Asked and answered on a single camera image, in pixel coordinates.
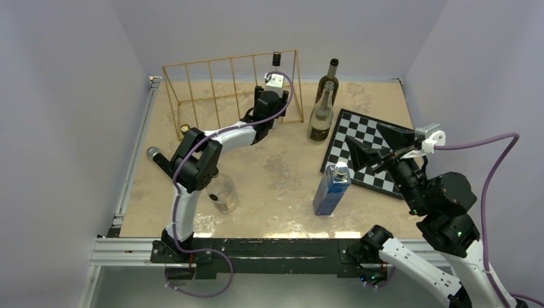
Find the clear bottle black cap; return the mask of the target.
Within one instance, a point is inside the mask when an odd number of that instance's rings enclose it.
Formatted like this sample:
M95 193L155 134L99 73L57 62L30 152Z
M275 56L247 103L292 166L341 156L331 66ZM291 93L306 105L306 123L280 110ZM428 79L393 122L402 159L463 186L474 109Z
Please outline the clear bottle black cap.
M272 67L274 71L279 70L279 67L281 65L281 56L282 56L282 53L280 51L273 52ZM273 129L275 129L279 124L281 124L283 119L284 118L282 116L276 118L273 123Z

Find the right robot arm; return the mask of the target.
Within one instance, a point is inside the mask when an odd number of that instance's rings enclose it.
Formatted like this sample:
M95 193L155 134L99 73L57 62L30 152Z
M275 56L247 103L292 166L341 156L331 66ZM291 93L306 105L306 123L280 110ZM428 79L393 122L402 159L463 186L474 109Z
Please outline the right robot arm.
M467 178L447 172L434 178L416 158L445 148L446 135L438 124L405 130L378 124L387 148L374 149L347 137L353 168L385 171L400 191L409 212L420 216L417 228L430 246L449 263L445 273L410 251L382 226L373 226L347 254L358 264L385 262L410 276L445 307L525 307L502 285L488 260L486 234L469 215L477 201Z

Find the clear bottle dark label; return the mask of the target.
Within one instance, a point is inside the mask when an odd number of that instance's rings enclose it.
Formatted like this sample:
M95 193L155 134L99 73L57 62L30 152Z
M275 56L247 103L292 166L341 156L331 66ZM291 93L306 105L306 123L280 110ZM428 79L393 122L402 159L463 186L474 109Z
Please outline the clear bottle dark label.
M332 93L334 84L326 82L322 97L315 104L309 121L307 137L313 142L323 142L328 137L334 112L332 110Z

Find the clear bottle gold white label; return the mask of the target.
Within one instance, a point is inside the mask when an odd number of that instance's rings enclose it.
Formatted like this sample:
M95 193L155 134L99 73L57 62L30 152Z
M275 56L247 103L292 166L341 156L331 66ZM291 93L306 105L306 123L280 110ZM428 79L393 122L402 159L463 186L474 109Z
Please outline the clear bottle gold white label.
M237 206L237 193L234 181L227 175L218 173L206 186L206 194L215 208L223 213Z

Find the tall blue gradient bottle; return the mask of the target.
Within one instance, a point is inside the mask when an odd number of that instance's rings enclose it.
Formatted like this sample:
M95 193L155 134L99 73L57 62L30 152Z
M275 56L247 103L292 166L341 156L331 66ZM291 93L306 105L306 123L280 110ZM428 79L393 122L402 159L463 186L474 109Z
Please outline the tall blue gradient bottle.
M314 214L316 216L330 216L351 182L346 162L327 166L313 199Z

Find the dark green wine bottle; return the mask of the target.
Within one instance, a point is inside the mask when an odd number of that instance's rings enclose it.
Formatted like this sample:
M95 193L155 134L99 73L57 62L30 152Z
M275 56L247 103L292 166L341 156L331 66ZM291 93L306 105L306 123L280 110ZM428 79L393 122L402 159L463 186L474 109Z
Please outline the dark green wine bottle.
M316 93L316 97L315 97L315 103L318 103L318 101L322 97L322 93L324 91L326 82L330 81L330 82L332 82L334 84L334 90L333 90L333 93L332 93L332 105L334 105L335 100L336 100L336 96L337 96L337 92L338 92L338 88L339 88L339 80L336 77L336 72L337 72L337 66L338 65L339 65L339 60L337 58L332 58L330 60L328 72L326 73L326 75L321 77L321 79L318 82L318 89L317 89L317 93Z

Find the clear bottle black gold label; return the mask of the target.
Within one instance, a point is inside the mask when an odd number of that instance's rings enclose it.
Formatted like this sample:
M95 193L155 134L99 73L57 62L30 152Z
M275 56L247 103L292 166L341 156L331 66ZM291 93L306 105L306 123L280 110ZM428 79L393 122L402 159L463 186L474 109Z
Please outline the clear bottle black gold label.
M191 126L189 124L183 124L180 126L180 133L185 136L188 131L191 129Z

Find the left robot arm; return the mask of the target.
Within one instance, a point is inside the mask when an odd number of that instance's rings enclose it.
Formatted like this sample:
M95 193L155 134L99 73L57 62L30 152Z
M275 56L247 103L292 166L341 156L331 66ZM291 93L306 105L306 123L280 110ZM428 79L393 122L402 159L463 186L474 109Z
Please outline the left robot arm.
M269 86L257 86L253 107L235 124L214 131L190 128L171 159L166 159L157 147L147 149L147 157L172 180L174 187L173 213L162 232L159 252L166 251L175 262L184 262L197 252L192 238L198 198L218 175L221 154L260 142L275 119L285 115L292 98L288 90L276 92Z

